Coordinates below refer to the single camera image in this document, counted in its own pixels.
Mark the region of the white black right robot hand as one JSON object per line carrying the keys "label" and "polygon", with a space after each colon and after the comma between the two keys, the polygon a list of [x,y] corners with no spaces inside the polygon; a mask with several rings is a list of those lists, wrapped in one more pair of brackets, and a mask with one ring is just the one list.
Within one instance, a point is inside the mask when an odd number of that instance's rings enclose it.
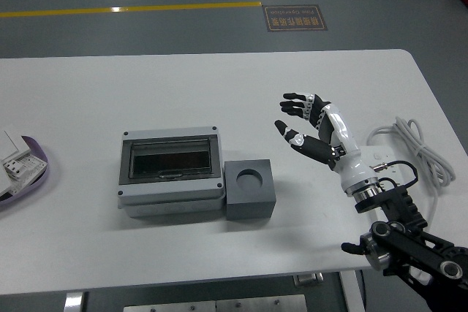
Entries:
{"label": "white black right robot hand", "polygon": [[285,93],[283,98],[282,112],[308,121],[318,131],[315,138],[275,121],[293,150],[328,165],[340,176],[341,187],[349,197],[367,199],[382,192],[376,172],[363,161],[361,149],[336,105],[316,94]]}

